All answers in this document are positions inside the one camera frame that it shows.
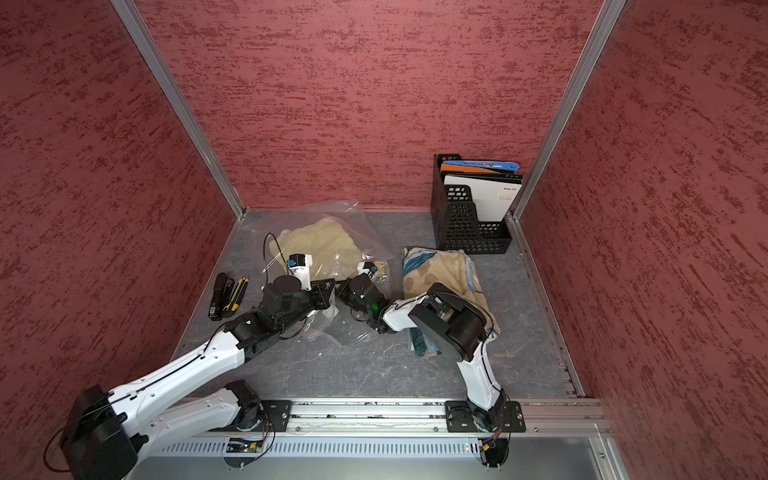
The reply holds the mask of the yellow fleece blanket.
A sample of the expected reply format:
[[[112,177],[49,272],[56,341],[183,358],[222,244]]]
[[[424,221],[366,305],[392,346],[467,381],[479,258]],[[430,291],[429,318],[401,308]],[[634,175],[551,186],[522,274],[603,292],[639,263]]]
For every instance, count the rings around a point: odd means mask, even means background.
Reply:
[[[282,265],[291,254],[311,255],[311,280],[352,278],[358,275],[357,266],[363,261],[374,261],[380,267],[375,282],[391,277],[388,250],[371,235],[337,217],[324,216],[311,225],[284,230],[276,240],[268,241],[268,248]]]

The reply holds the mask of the clear plastic vacuum bag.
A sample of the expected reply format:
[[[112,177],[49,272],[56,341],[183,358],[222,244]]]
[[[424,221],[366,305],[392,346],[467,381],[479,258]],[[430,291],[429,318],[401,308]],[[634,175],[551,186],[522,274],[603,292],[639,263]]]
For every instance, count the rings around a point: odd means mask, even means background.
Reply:
[[[286,272],[291,254],[312,257],[309,279],[334,279],[341,284],[359,274],[371,262],[372,282],[384,294],[391,292],[390,262],[393,254],[370,224],[358,200],[329,201],[296,209],[274,211],[256,221],[255,232],[266,242],[264,270],[271,278]],[[379,340],[359,313],[344,305],[337,295],[332,307],[312,313],[285,333],[300,340],[329,340],[349,349],[365,349]]]

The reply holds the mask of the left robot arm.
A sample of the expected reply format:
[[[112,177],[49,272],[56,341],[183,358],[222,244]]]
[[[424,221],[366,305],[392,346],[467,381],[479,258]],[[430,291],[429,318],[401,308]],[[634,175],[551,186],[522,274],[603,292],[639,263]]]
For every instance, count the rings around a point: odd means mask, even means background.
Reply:
[[[332,279],[303,285],[291,275],[269,283],[261,303],[222,324],[175,361],[111,389],[82,391],[51,441],[76,479],[122,479],[155,451],[219,428],[268,435],[275,427],[259,395],[242,380],[198,400],[188,395],[277,344],[291,326],[333,306]]]

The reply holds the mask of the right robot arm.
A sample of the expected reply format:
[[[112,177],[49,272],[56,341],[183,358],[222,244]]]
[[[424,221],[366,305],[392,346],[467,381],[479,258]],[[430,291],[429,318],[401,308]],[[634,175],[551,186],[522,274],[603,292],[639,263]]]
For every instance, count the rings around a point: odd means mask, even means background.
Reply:
[[[487,344],[496,332],[486,325],[484,310],[441,283],[411,299],[390,300],[366,274],[344,281],[336,293],[355,318],[376,332],[416,329],[457,363],[467,399],[445,403],[448,431],[499,436],[525,429],[490,366]]]

